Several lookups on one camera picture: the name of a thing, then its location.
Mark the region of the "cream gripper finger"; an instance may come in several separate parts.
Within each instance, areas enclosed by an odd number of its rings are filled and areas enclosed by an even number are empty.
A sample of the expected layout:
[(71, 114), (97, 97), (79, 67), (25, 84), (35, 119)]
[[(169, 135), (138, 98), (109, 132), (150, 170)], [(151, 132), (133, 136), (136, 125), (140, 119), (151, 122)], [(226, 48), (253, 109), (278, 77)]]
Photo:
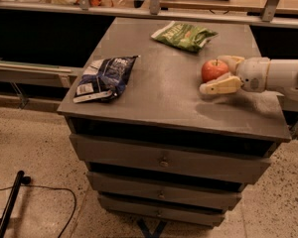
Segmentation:
[(217, 79), (202, 83), (199, 90), (205, 95), (236, 93), (242, 86), (241, 79), (230, 72)]
[(244, 57), (222, 55), (218, 56), (218, 60), (227, 64), (228, 70), (232, 74), (236, 74), (238, 66), (244, 61)]

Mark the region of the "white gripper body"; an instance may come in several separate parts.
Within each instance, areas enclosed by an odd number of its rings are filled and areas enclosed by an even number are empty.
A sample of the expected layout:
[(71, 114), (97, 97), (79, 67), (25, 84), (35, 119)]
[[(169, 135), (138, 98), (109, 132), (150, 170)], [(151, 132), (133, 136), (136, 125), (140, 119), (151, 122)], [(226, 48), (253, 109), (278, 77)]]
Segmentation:
[(242, 61), (236, 71), (242, 82), (241, 88), (247, 92), (263, 92), (269, 65), (269, 58), (251, 58)]

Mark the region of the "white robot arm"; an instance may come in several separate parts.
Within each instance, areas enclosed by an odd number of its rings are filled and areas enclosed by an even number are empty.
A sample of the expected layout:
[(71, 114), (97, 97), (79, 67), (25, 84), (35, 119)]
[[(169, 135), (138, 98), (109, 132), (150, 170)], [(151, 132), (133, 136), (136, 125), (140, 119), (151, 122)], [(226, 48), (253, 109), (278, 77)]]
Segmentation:
[(203, 82), (200, 92), (204, 95), (247, 92), (278, 92), (283, 95), (284, 110), (298, 112), (298, 59), (270, 59), (236, 56), (218, 56), (228, 66), (228, 72)]

